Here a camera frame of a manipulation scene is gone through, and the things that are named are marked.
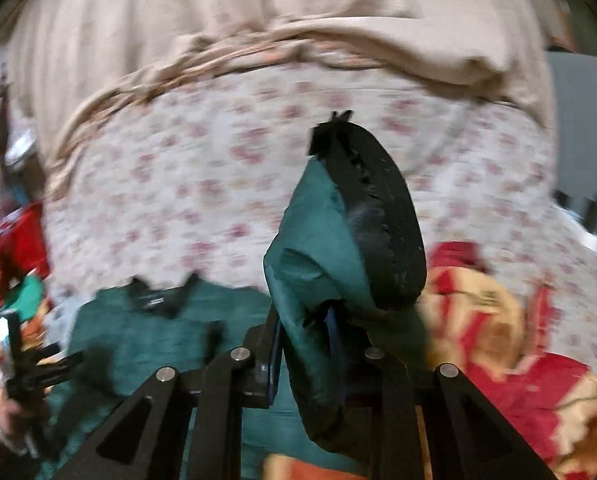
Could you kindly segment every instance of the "beige blanket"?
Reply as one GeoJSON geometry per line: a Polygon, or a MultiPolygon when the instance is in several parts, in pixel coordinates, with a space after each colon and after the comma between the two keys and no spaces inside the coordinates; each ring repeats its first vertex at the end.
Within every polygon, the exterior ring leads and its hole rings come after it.
{"type": "Polygon", "coordinates": [[[322,53],[323,40],[356,54],[343,65],[380,62],[468,86],[553,127],[549,70],[527,0],[29,0],[9,62],[15,96],[37,119],[46,165],[60,181],[92,134],[78,129],[92,113],[181,76],[322,53]]]}

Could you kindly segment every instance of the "floral bedsheet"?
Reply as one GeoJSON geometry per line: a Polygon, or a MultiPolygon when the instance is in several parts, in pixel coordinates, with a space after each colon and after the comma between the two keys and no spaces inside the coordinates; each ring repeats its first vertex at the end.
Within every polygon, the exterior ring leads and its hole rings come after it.
{"type": "Polygon", "coordinates": [[[475,240],[528,297],[555,285],[553,352],[597,375],[597,254],[550,199],[554,134],[504,103],[386,69],[315,63],[231,73],[123,108],[46,207],[53,279],[91,294],[140,274],[265,289],[262,257],[307,161],[311,128],[354,110],[405,176],[425,247],[475,240]]]}

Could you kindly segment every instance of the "floral pattern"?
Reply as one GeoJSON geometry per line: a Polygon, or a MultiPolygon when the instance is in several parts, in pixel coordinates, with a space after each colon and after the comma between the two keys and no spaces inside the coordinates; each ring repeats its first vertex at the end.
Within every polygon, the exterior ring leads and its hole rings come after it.
{"type": "Polygon", "coordinates": [[[496,279],[555,286],[551,351],[597,374],[597,254],[550,200],[556,137],[508,104],[386,69],[296,63],[232,73],[121,109],[48,203],[54,280],[85,293],[188,272],[265,289],[262,257],[333,110],[374,133],[405,176],[427,250],[475,240],[496,279]]]}

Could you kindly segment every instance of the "silver rivet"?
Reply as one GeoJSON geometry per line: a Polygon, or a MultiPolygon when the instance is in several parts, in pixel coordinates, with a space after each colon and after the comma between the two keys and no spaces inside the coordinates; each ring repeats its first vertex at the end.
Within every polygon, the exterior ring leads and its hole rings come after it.
{"type": "Polygon", "coordinates": [[[238,348],[234,348],[230,352],[230,355],[234,361],[245,361],[250,358],[250,351],[244,346],[239,346],[238,348]]]}
{"type": "Polygon", "coordinates": [[[385,357],[385,352],[383,352],[380,348],[371,346],[365,350],[365,357],[371,359],[372,361],[378,361],[379,359],[385,357]]]}
{"type": "Polygon", "coordinates": [[[161,368],[159,371],[156,372],[156,379],[161,381],[162,383],[166,383],[167,381],[171,381],[176,375],[176,372],[173,368],[166,366],[165,368],[161,368]]]}
{"type": "Polygon", "coordinates": [[[458,368],[453,364],[445,363],[444,365],[440,365],[440,374],[451,379],[458,375],[458,368]]]}

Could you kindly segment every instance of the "metal screw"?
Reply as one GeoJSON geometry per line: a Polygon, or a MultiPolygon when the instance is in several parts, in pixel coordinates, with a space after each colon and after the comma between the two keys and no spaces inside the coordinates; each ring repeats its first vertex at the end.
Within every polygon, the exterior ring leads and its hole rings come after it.
{"type": "Polygon", "coordinates": [[[250,351],[244,346],[234,348],[229,354],[234,361],[245,361],[250,358],[250,351]]]}
{"type": "Polygon", "coordinates": [[[168,366],[161,368],[159,371],[156,372],[156,379],[158,379],[162,383],[171,381],[175,376],[176,371],[168,366]]]}
{"type": "Polygon", "coordinates": [[[380,348],[371,346],[365,350],[365,357],[371,359],[372,361],[378,361],[379,359],[385,357],[385,352],[383,352],[380,348]]]}
{"type": "Polygon", "coordinates": [[[451,379],[458,375],[458,368],[453,364],[445,363],[444,365],[440,365],[440,374],[451,379]]]}

